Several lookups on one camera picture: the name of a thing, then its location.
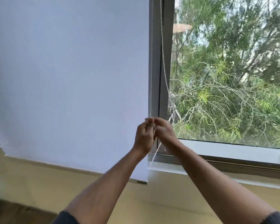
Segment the person's right arm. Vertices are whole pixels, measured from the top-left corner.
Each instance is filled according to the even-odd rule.
[[[223,174],[175,136],[170,123],[155,118],[156,137],[179,158],[183,168],[224,224],[258,224],[276,210]]]

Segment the person's left hand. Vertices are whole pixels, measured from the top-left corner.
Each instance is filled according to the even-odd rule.
[[[147,155],[153,146],[153,141],[153,118],[149,118],[138,126],[133,148]]]

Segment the beige wall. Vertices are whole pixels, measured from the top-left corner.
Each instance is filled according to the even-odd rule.
[[[0,150],[0,199],[59,212],[97,176],[8,157]],[[280,210],[280,189],[245,185]],[[128,183],[109,223],[220,223],[186,175],[149,172]]]

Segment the tree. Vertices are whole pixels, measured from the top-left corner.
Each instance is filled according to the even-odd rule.
[[[169,114],[181,138],[280,147],[280,0],[181,0]]]

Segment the hand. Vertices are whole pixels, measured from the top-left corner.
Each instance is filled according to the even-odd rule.
[[[147,155],[153,146],[153,122],[153,118],[147,118],[137,128],[133,149],[140,150],[144,155]]]
[[[154,118],[154,123],[156,126],[155,136],[160,139],[163,145],[170,148],[172,145],[179,143],[171,124],[167,120]]]

